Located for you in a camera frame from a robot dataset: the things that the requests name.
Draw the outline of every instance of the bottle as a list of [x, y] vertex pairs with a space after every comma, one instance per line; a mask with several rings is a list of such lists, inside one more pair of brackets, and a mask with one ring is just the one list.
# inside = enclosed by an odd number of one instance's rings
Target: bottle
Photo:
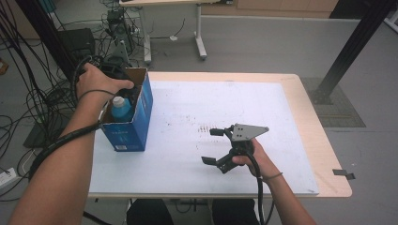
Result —
[[117, 123], [131, 122], [134, 116], [134, 110], [130, 105], [127, 98], [114, 97], [112, 100], [114, 105], [112, 106], [112, 116]]

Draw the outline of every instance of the black tape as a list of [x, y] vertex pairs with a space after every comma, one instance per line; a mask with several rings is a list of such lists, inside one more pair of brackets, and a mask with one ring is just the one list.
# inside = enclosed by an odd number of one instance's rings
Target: black tape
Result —
[[334, 175], [343, 175], [347, 180], [354, 180], [355, 175], [353, 173], [348, 173], [346, 170], [334, 170], [333, 169]]

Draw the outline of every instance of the cardboard box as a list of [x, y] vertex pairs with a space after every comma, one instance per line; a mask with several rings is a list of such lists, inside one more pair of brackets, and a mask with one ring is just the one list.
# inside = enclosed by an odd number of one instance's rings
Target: cardboard box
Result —
[[115, 123], [112, 114], [112, 101], [102, 114], [102, 130], [116, 152], [141, 152], [145, 150], [146, 137], [152, 112], [153, 97], [146, 68], [127, 68], [126, 72], [139, 88], [135, 114], [131, 122]]

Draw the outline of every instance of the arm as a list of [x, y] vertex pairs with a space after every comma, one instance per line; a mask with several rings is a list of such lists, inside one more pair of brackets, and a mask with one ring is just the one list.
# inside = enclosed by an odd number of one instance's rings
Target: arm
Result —
[[[86, 64], [77, 83], [78, 97], [88, 90], [116, 93], [132, 88], [130, 81], [113, 80]], [[105, 102], [112, 95], [90, 92], [80, 99], [61, 134], [97, 123]], [[80, 224], [90, 186], [94, 132], [72, 140], [49, 155], [40, 165], [19, 200], [9, 224]]]
[[[282, 224], [315, 224], [315, 221], [296, 198], [284, 177], [282, 175], [273, 177], [279, 174], [280, 171], [267, 156], [261, 144], [256, 139], [252, 139], [252, 142], [254, 146], [253, 155], [260, 167], [263, 182], [269, 186]], [[253, 165], [247, 157], [233, 157], [233, 161], [236, 164], [247, 164], [251, 172], [254, 172]]]

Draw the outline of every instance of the forearm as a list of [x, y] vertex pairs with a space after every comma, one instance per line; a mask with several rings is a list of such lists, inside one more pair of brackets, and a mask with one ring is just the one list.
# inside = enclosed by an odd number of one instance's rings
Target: forearm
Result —
[[283, 176], [267, 181], [282, 224], [315, 224]]
[[[86, 102], [77, 108], [61, 136], [95, 124], [99, 114], [100, 104]], [[10, 224], [79, 224], [89, 189], [93, 146], [91, 132], [50, 154], [33, 176]]]

